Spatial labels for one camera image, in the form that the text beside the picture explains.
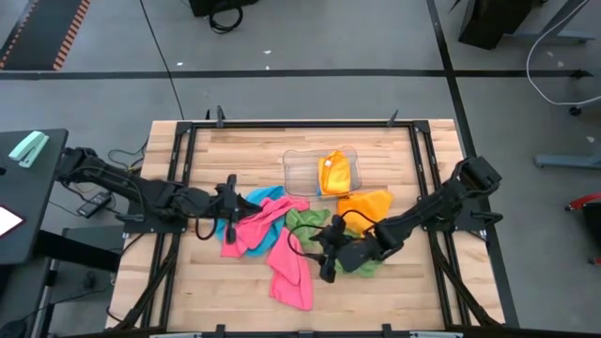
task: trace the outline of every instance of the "white cable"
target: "white cable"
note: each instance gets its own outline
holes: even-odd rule
[[[572,12],[570,14],[568,14],[565,18],[563,18],[560,22],[558,22],[556,25],[554,25],[553,27],[551,27],[549,30],[547,30],[545,32],[545,34],[543,34],[540,38],[538,38],[538,40],[536,42],[534,42],[534,44],[532,45],[532,48],[530,49],[530,52],[528,53],[528,59],[526,59],[526,75],[528,76],[528,81],[530,81],[530,84],[534,87],[534,89],[536,89],[536,91],[538,92],[538,94],[540,94],[543,99],[545,99],[547,102],[554,104],[554,105],[574,105],[574,106],[578,106],[581,104],[587,104],[587,103],[591,103],[594,102],[596,100],[601,100],[601,96],[598,96],[596,98],[590,99],[590,100],[584,100],[582,102],[556,102],[554,100],[551,100],[550,98],[548,98],[545,94],[543,94],[543,92],[540,90],[540,88],[534,84],[534,81],[532,80],[532,78],[530,77],[530,59],[532,57],[532,52],[534,52],[534,49],[536,48],[536,45],[538,45],[538,43],[543,40],[543,38],[545,38],[550,32],[554,31],[557,27],[559,27],[560,25],[562,25],[563,23],[565,23],[567,20],[569,20],[572,16],[574,16],[584,5],[588,4],[589,0],[586,0],[584,2],[582,2],[580,5],[578,5],[576,8],[574,8],[574,10],[572,10]]]

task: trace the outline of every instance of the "screen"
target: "screen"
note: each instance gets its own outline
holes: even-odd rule
[[[0,236],[21,224],[22,221],[21,217],[13,214],[7,208],[0,206]]]

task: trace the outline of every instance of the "cloth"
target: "cloth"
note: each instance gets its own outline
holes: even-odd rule
[[[313,282],[307,258],[295,254],[288,246],[287,228],[271,249],[267,264],[273,269],[270,296],[286,305],[309,311],[313,308]],[[302,253],[299,240],[290,236],[290,245]]]
[[[307,224],[307,225],[315,225],[320,226],[326,221],[326,219],[330,216],[330,211],[327,209],[323,210],[306,210],[298,212],[296,209],[291,209],[285,215],[285,227],[292,231],[299,225]],[[294,231],[294,235],[299,239],[299,243],[304,252],[311,252],[315,249],[319,244],[310,240],[309,238],[315,234],[317,230],[311,227],[303,227]],[[353,233],[352,231],[345,231],[345,235],[352,236],[354,238],[359,238],[360,235]],[[358,269],[354,270],[353,274],[361,276],[363,278],[373,278],[374,273],[381,265],[380,262],[376,261],[367,261],[363,265],[361,265]],[[336,259],[336,272],[337,273],[348,273],[342,269],[342,265]]]
[[[284,187],[282,186],[273,186],[268,188],[260,188],[255,189],[251,193],[249,193],[245,198],[247,201],[260,205],[261,202],[265,198],[270,198],[272,200],[277,200],[280,197],[285,195]],[[271,224],[271,229],[265,235],[261,243],[254,249],[249,249],[246,251],[246,255],[250,257],[258,257],[263,255],[269,250],[275,241],[280,237],[280,232],[282,231],[282,227],[284,226],[284,217],[276,219]],[[227,227],[227,220],[219,220],[217,221],[217,232],[216,236],[218,239],[223,240],[223,234],[225,232],[225,228]]]
[[[321,194],[350,192],[350,162],[344,152],[334,150],[325,158],[320,158],[317,168]]]
[[[234,243],[223,241],[222,257],[241,257],[249,249],[256,249],[275,220],[283,217],[291,208],[308,209],[309,202],[305,199],[284,196],[277,201],[265,198],[261,202],[261,207],[263,208],[261,212],[238,222]]]
[[[285,227],[292,231],[301,224],[320,226],[330,216],[330,211],[323,210],[306,210],[299,212],[296,209],[290,209],[285,215]],[[294,231],[294,235],[299,239],[302,249],[310,251],[313,249],[314,241],[309,238],[315,233],[314,228],[303,227]]]
[[[379,222],[386,217],[392,202],[393,195],[386,191],[356,192],[347,198],[338,200],[338,214],[342,215],[348,210],[357,210],[370,219]],[[361,234],[365,229],[372,226],[371,222],[354,212],[349,212],[345,216],[345,222],[347,223],[347,229],[357,234]]]

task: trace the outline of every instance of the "stapler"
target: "stapler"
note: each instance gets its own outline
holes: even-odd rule
[[[27,137],[12,149],[8,156],[13,161],[20,161],[19,166],[29,168],[44,146],[46,146],[48,138],[48,135],[45,135],[41,131],[31,131]]]

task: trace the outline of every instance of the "yellow cloth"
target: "yellow cloth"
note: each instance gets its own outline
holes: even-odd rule
[[[322,194],[342,194],[350,191],[350,162],[340,150],[319,159],[319,190]]]
[[[357,210],[370,219],[379,222],[386,217],[388,209],[393,202],[393,195],[386,191],[353,193],[347,198],[338,200],[338,214],[342,215],[347,210]],[[345,216],[347,229],[361,234],[365,229],[372,226],[361,215],[349,212]]]

